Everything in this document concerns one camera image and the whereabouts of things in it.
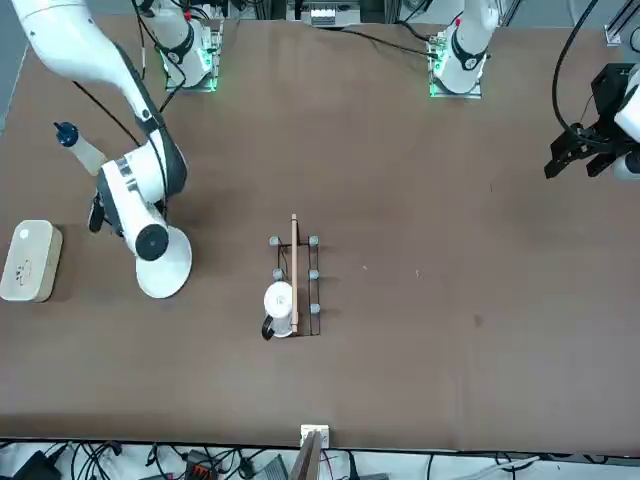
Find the left arm's black gripper body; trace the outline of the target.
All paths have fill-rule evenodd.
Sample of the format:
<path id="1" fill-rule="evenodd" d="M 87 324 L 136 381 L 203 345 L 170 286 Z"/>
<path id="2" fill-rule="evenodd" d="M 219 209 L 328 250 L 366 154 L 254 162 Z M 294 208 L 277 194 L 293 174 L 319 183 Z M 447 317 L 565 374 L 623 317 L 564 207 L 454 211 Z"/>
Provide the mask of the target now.
<path id="1" fill-rule="evenodd" d="M 581 139 L 576 143 L 581 150 L 604 150 L 606 145 L 618 147 L 628 136 L 615 123 L 614 116 L 622 104 L 631 73 L 630 63 L 609 63 L 591 82 L 597 120 L 588 127 L 575 124 Z"/>

